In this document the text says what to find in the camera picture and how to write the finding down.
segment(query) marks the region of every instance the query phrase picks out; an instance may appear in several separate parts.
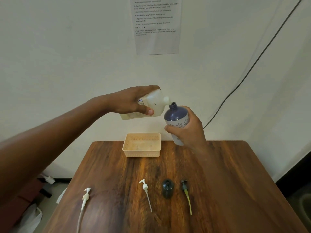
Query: right hand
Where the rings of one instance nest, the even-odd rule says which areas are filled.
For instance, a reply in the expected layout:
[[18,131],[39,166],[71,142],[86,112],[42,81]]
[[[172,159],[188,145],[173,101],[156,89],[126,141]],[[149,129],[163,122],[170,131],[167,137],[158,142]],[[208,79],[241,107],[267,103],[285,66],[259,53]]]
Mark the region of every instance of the right hand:
[[189,123],[184,128],[166,125],[164,128],[165,131],[177,136],[186,146],[188,146],[193,151],[200,151],[205,149],[207,144],[202,122],[189,107],[182,107],[188,110]]

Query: bottle opening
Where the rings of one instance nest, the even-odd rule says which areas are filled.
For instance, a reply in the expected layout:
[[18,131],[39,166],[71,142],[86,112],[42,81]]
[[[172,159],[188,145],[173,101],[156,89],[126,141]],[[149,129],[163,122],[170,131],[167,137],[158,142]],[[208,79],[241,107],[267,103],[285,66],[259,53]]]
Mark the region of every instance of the bottle opening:
[[170,110],[175,110],[177,109],[177,104],[175,102],[172,102],[172,104],[169,105]]

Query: large dish soap bottle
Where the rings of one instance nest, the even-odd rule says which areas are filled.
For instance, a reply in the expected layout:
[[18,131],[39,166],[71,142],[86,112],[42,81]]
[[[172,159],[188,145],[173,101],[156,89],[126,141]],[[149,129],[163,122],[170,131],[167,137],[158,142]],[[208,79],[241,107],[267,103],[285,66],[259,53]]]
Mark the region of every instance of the large dish soap bottle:
[[[182,128],[189,123],[188,110],[184,107],[177,106],[177,104],[173,102],[169,106],[169,110],[165,112],[164,120],[167,125]],[[172,138],[176,145],[184,145],[177,136],[172,134]]]
[[150,107],[151,109],[154,110],[154,114],[145,115],[139,112],[129,113],[129,114],[120,114],[123,120],[160,116],[163,113],[165,106],[170,105],[171,101],[169,100],[169,97],[163,97],[160,89],[156,89],[155,91],[150,92],[149,94],[137,100],[137,103],[140,105],[145,105],[145,106]]

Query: left hand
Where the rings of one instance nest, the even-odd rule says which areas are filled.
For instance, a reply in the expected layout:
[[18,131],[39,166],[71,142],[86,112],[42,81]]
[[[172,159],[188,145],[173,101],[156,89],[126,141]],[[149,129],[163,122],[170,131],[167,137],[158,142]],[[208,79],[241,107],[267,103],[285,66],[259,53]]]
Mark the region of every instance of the left hand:
[[137,100],[156,89],[160,89],[160,87],[155,85],[139,86],[107,94],[105,95],[107,99],[107,110],[119,114],[140,112],[146,115],[153,115],[153,109],[138,104]]

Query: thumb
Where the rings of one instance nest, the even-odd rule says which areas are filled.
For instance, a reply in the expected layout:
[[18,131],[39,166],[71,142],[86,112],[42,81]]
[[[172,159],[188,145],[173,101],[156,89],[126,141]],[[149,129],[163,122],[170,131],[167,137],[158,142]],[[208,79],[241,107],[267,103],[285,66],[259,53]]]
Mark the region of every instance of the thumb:
[[136,112],[140,112],[140,113],[146,114],[146,115],[153,115],[154,114],[153,109],[151,109],[145,105],[139,105],[139,104],[137,104]]
[[180,134],[182,128],[174,127],[174,126],[172,126],[172,125],[166,125],[166,126],[164,127],[164,129],[165,129],[165,131],[167,131],[168,133],[171,133],[171,134],[173,134],[173,135],[179,137],[179,134]]

